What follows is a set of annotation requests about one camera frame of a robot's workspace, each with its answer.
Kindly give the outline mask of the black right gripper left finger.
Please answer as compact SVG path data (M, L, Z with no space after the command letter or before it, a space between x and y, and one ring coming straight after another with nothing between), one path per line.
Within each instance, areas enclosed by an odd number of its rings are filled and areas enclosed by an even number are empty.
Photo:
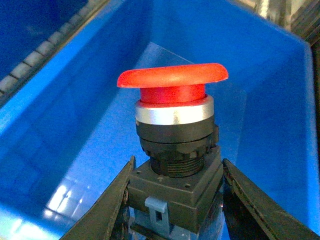
M131 156L93 206L61 239L130 240L128 184L135 168L136 158Z

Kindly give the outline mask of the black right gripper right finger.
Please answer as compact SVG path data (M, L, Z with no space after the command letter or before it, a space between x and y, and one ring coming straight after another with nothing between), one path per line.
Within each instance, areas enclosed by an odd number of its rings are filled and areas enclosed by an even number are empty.
M223 159L223 213L232 240L318 240L231 161Z

